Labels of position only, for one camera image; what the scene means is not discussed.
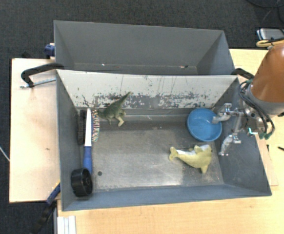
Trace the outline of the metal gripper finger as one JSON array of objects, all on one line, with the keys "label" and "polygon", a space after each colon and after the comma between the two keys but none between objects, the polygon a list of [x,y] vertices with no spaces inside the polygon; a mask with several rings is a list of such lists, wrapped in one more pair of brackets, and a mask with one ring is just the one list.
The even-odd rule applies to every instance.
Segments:
[{"label": "metal gripper finger", "polygon": [[218,124],[221,121],[227,121],[231,117],[230,108],[232,107],[231,103],[225,103],[222,107],[219,108],[216,115],[212,118],[212,124]]},{"label": "metal gripper finger", "polygon": [[231,145],[233,145],[233,144],[241,144],[241,140],[239,139],[237,133],[231,133],[224,139],[218,155],[219,156],[227,156],[228,151],[229,151]]}]

